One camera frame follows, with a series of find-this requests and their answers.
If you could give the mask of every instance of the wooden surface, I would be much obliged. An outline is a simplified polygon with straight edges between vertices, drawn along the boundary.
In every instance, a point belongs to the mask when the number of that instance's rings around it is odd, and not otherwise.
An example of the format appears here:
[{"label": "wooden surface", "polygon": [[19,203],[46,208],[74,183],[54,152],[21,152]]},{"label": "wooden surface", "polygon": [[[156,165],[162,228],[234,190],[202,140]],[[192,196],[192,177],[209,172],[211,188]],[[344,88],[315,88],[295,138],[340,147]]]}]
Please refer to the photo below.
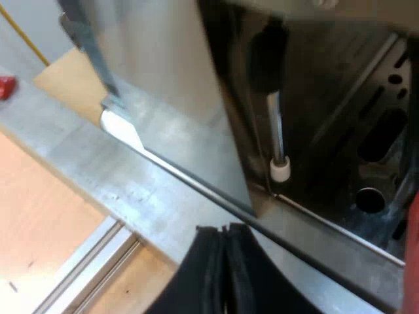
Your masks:
[{"label": "wooden surface", "polygon": [[172,278],[175,266],[152,249],[142,248],[105,290],[90,314],[143,313]]},{"label": "wooden surface", "polygon": [[0,313],[27,313],[104,219],[0,133]]},{"label": "wooden surface", "polygon": [[[33,82],[48,95],[99,126],[102,112],[100,101],[107,93],[85,54],[77,49],[70,50]],[[160,253],[150,247],[142,248],[99,297],[91,312],[143,312],[172,278],[175,269],[176,266]]]},{"label": "wooden surface", "polygon": [[107,95],[85,54],[76,48],[33,79],[36,87],[60,100],[83,118],[99,126],[100,101]]}]

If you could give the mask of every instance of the yellow wire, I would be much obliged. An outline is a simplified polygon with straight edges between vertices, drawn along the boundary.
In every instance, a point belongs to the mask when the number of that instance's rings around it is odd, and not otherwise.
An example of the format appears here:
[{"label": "yellow wire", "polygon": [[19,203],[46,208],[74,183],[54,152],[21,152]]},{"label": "yellow wire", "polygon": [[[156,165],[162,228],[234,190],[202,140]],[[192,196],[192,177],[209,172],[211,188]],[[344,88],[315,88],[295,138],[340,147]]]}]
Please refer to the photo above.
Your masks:
[{"label": "yellow wire", "polygon": [[22,31],[18,24],[12,19],[12,17],[6,12],[5,8],[0,4],[0,13],[6,19],[6,21],[13,27],[13,29],[21,36],[21,38],[25,41],[25,43],[32,49],[32,51],[38,56],[39,59],[46,65],[50,65],[48,60],[44,57],[43,54],[38,50],[38,48],[31,42],[28,36]]}]

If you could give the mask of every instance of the black plastic part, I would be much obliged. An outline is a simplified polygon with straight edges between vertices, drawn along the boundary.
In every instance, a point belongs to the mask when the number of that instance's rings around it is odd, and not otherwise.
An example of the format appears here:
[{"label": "black plastic part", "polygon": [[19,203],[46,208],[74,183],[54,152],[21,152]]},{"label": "black plastic part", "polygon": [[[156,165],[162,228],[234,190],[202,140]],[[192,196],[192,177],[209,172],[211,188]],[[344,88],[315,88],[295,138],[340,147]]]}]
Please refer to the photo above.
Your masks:
[{"label": "black plastic part", "polygon": [[225,235],[233,289],[227,313],[321,313],[279,271],[248,226],[231,224]]},{"label": "black plastic part", "polygon": [[176,274],[146,313],[223,314],[224,253],[217,229],[199,227]]},{"label": "black plastic part", "polygon": [[270,94],[281,89],[288,36],[282,21],[272,18],[252,38],[247,52],[247,75],[255,91]]},{"label": "black plastic part", "polygon": [[146,313],[321,313],[282,275],[245,224],[198,228],[177,273]]}]

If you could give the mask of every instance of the white plastic cap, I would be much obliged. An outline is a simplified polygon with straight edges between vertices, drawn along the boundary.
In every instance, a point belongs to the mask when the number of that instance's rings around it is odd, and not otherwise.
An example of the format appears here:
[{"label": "white plastic cap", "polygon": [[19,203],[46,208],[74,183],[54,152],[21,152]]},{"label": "white plastic cap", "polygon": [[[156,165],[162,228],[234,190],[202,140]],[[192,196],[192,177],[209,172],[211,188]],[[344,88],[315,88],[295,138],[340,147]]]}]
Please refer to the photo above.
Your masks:
[{"label": "white plastic cap", "polygon": [[289,157],[285,157],[284,165],[277,166],[273,160],[270,161],[270,177],[275,182],[285,182],[291,176],[291,163]]}]

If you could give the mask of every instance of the metal machine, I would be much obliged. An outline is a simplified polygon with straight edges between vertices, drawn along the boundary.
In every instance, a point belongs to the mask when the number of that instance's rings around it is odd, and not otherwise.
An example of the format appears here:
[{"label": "metal machine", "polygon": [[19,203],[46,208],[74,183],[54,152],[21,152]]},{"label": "metal machine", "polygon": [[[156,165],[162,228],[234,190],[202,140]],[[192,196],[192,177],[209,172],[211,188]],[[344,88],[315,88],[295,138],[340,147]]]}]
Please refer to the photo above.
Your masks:
[{"label": "metal machine", "polygon": [[387,2],[60,0],[109,91],[105,130],[279,244],[272,199],[377,255],[379,273],[403,269],[419,161],[419,44],[405,31],[419,8]]}]

